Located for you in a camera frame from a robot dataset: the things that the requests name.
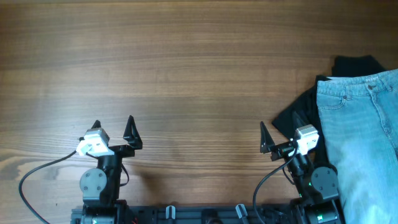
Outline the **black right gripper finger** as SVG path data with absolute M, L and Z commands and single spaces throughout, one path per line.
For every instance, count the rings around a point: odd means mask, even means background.
M 306 116 L 303 116 L 300 113 L 297 113 L 296 111 L 292 112 L 292 122 L 294 129 L 298 129 L 308 125 L 308 119 L 306 118 Z
M 275 143 L 263 121 L 260 122 L 260 130 L 261 130 L 260 152 L 265 154 L 273 151 Z

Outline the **light blue denim shorts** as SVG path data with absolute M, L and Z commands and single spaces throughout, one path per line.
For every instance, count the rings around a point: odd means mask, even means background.
M 397 223 L 397 70 L 317 84 L 346 223 Z

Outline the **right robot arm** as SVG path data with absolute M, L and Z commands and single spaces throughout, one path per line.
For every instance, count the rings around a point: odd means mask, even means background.
M 271 220 L 270 214 L 277 213 L 281 223 L 344 223 L 343 212 L 338 206 L 340 193 L 336 167 L 325 161 L 313 162 L 309 156 L 310 151 L 318 149 L 319 130 L 312 124 L 301 126 L 295 130 L 293 138 L 281 144 L 274 142 L 264 122 L 260 122 L 260 130 L 260 152 L 269 153 L 272 161 L 282 159 L 284 163 L 268 173 L 254 190 L 252 205 L 259 222 L 267 223 Z M 288 180 L 296 187 L 299 198 L 291 200 L 284 212 L 258 208 L 259 189 L 279 171 L 290 174 Z

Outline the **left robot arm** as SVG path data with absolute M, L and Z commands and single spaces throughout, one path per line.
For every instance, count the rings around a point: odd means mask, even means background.
M 129 116 L 123 139 L 126 144 L 109 145 L 109 136 L 95 121 L 92 128 L 80 138 L 76 152 L 97 160 L 97 166 L 87 170 L 80 179 L 83 208 L 72 211 L 72 224 L 127 224 L 137 223 L 137 217 L 125 200 L 119 199 L 121 173 L 125 157 L 135 156 L 143 143 L 133 116 Z

